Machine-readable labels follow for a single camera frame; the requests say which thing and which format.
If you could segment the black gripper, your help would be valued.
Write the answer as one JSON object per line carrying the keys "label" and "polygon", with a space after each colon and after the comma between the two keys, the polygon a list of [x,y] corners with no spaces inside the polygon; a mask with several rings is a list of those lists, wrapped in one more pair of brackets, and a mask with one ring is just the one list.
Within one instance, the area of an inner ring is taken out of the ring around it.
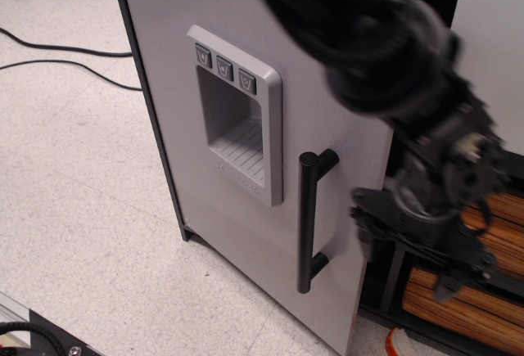
{"label": "black gripper", "polygon": [[404,164],[387,189],[354,189],[351,215],[369,263],[380,258],[383,244],[394,242],[443,268],[434,298],[445,302],[467,278],[495,272],[497,259],[480,241],[481,232],[464,225],[461,212],[476,204],[490,226],[486,197],[501,192],[508,176],[503,144],[468,84],[450,81],[436,92],[401,119],[387,120],[404,143]]}

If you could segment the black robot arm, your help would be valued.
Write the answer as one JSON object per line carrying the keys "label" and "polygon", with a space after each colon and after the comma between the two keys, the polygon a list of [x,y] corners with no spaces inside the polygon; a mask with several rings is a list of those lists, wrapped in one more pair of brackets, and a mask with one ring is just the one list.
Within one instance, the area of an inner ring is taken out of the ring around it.
{"label": "black robot arm", "polygon": [[367,260],[392,242],[440,269],[446,301],[491,278],[497,260],[462,210],[508,181],[504,150],[483,101],[454,69],[459,38],[422,0],[265,0],[292,39],[325,65],[332,95],[375,117],[404,144],[386,190],[356,188],[352,217]]}

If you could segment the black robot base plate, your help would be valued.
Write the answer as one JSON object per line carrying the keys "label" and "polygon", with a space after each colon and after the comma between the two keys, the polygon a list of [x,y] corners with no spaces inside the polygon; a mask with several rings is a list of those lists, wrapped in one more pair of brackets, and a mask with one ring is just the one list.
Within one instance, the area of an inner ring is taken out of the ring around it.
{"label": "black robot base plate", "polygon": [[1,307],[1,355],[102,355],[31,309]]}

